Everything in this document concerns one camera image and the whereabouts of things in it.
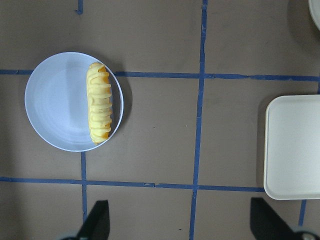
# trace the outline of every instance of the plastic toy bread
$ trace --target plastic toy bread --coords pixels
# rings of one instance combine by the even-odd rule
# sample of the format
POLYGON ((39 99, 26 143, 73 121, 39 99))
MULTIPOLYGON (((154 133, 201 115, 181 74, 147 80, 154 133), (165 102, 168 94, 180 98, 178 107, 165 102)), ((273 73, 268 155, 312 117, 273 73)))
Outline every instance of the plastic toy bread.
POLYGON ((109 73, 102 63, 92 63, 86 73, 86 96, 88 101, 88 125, 90 137, 99 144, 109 137, 111 131, 111 84, 109 73))

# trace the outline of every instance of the yellow bread roll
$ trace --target yellow bread roll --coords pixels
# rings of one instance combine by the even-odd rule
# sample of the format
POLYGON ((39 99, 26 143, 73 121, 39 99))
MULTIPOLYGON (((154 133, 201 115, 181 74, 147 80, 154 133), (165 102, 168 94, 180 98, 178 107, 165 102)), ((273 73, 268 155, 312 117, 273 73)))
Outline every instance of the yellow bread roll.
POLYGON ((99 144, 111 131, 111 84, 109 73, 102 63, 92 63, 86 72, 86 96, 88 100, 88 125, 90 137, 99 144))

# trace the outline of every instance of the round plate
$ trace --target round plate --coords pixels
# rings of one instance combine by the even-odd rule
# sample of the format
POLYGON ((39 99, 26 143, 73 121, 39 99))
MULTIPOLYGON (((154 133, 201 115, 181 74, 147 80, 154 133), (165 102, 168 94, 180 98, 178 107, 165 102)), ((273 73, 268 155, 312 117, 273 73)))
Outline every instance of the round plate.
POLYGON ((118 129, 124 98, 115 75, 112 86, 112 124, 109 138, 95 145, 89 133, 86 74, 98 59, 79 52, 63 52, 41 62, 26 85, 24 103, 34 130, 52 146, 70 152, 95 149, 107 142, 118 129))
POLYGON ((316 27, 320 30, 320 1, 309 0, 309 9, 316 27))

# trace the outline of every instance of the black object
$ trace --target black object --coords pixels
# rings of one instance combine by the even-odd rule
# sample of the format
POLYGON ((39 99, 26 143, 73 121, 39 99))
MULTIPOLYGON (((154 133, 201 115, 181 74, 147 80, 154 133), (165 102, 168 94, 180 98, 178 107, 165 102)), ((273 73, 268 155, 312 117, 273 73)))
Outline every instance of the black object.
POLYGON ((107 240, 110 233, 108 200, 96 201, 76 237, 63 240, 107 240))
POLYGON ((250 229, 257 240, 320 240, 311 232, 294 232, 261 197, 251 198, 250 229))

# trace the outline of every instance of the white plate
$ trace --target white plate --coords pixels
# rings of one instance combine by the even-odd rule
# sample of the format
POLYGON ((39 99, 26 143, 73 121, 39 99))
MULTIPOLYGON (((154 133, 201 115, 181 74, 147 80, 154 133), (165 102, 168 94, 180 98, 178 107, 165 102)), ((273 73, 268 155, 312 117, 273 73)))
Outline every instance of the white plate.
POLYGON ((320 95, 281 96, 267 107, 264 189, 273 199, 320 199, 320 95))
POLYGON ((108 140, 95 145, 88 127, 86 74, 98 59, 79 52, 63 52, 41 62, 26 85, 25 110, 34 130, 54 147, 71 152, 95 149, 118 129, 124 111, 121 87, 110 73, 112 125, 108 140))
POLYGON ((316 27, 320 30, 320 0, 309 0, 309 10, 316 27))

